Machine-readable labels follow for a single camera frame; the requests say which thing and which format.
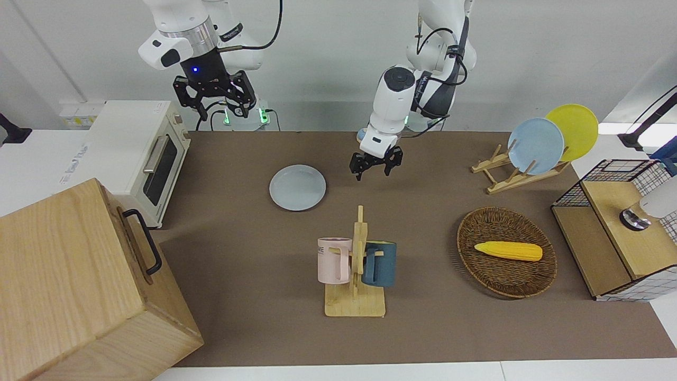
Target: woven tray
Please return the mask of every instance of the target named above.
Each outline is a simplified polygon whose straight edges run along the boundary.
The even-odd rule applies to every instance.
[[[537,262],[489,256],[475,249],[486,241],[535,243],[543,248]],[[545,234],[525,216],[500,207],[468,213],[458,227],[458,253],[468,272],[486,288],[510,298],[527,298],[547,290],[557,274],[557,258]]]

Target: yellow plate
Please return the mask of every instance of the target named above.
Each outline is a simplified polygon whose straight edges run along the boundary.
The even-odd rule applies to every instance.
[[[597,141],[599,122],[589,108],[580,104],[564,104],[550,111],[546,119],[557,125],[566,151],[561,161],[572,161],[588,153]]]

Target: oven window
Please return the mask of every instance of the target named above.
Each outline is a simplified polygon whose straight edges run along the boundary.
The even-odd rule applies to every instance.
[[[165,147],[165,151],[162,153],[162,159],[160,159],[158,169],[154,174],[149,174],[148,178],[146,179],[146,183],[144,184],[144,194],[155,206],[157,206],[160,202],[160,196],[162,196],[162,191],[165,189],[167,179],[169,179],[169,172],[171,172],[171,168],[174,165],[176,155],[176,146],[170,138],[167,142],[167,146]]]

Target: dark blue mug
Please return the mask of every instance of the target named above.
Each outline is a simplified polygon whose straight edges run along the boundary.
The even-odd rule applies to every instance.
[[[367,241],[365,254],[362,283],[377,287],[395,285],[397,244],[386,241]]]

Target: light blue plate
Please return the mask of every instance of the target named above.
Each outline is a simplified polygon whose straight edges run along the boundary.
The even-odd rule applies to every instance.
[[[564,152],[564,137],[553,122],[545,118],[533,118],[518,125],[508,139],[508,147],[517,140],[508,153],[510,162],[524,172],[532,161],[536,164],[529,175],[540,175],[557,165]]]

